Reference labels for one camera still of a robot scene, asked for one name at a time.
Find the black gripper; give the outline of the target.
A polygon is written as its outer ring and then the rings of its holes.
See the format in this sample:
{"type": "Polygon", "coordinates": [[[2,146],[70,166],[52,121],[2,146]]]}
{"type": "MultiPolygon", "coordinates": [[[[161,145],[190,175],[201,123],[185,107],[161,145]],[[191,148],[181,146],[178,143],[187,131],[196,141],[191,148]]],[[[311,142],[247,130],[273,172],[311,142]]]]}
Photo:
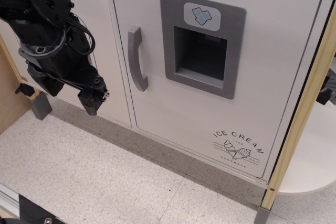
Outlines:
{"type": "Polygon", "coordinates": [[[45,91],[56,96],[64,84],[81,90],[78,98],[89,115],[97,115],[109,91],[103,78],[89,61],[94,46],[42,47],[21,44],[19,54],[26,59],[29,75],[45,91]]]}

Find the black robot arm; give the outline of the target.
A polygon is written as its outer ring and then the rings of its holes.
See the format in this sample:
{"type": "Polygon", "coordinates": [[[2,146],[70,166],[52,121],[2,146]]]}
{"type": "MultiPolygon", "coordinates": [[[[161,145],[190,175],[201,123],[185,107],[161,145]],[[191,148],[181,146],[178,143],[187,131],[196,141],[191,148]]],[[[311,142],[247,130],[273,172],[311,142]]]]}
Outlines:
{"type": "Polygon", "coordinates": [[[89,115],[109,96],[104,79],[90,63],[95,39],[71,11],[71,0],[1,0],[1,20],[20,41],[27,71],[47,93],[56,96],[69,85],[89,115]]]}

